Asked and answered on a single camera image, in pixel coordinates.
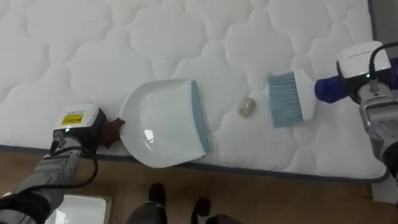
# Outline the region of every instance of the yellow label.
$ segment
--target yellow label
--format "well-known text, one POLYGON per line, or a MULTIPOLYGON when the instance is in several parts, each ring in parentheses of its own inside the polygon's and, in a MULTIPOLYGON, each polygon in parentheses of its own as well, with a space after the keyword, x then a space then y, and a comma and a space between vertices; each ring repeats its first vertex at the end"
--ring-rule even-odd
POLYGON ((66 115, 63 118, 62 125, 66 124, 80 124, 83 119, 82 114, 66 115))

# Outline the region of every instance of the white mattress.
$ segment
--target white mattress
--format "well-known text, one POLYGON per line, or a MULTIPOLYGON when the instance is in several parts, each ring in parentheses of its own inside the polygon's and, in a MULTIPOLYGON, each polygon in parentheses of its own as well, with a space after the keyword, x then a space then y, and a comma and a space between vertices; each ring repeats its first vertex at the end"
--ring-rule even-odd
MULTIPOLYGON (((336 75, 336 55, 372 40, 366 0, 0 0, 0 143, 49 148, 62 108, 94 102, 114 119, 151 80, 196 80, 213 145, 200 163, 375 179, 358 106, 274 129, 267 76, 336 75), (255 99, 249 119, 236 108, 255 99)), ((99 153, 128 156, 122 144, 99 153)))

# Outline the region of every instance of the person's foot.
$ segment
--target person's foot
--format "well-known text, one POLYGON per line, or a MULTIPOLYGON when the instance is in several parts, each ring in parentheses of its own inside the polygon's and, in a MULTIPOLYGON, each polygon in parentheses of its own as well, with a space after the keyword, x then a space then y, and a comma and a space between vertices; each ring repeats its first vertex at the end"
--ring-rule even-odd
POLYGON ((192 211, 191 224, 205 223, 210 214, 210 207, 210 200, 199 198, 192 211))
POLYGON ((166 206, 166 193, 164 186, 160 183, 152 184, 149 188, 148 199, 150 202, 157 202, 163 207, 166 206))

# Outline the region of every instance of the brush bristles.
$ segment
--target brush bristles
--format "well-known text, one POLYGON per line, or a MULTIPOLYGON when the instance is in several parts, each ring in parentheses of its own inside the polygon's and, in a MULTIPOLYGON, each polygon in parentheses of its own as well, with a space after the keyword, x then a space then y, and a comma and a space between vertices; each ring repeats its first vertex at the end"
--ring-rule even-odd
POLYGON ((291 127, 303 121, 294 73, 270 76, 269 104, 275 128, 291 127))

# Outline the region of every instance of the white dustpan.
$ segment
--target white dustpan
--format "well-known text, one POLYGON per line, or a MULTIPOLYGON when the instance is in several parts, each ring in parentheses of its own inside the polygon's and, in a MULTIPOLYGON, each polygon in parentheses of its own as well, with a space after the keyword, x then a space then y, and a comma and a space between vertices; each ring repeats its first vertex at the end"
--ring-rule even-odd
POLYGON ((209 150, 195 81, 161 80, 134 90, 121 108, 121 140, 143 164, 163 168, 209 150))

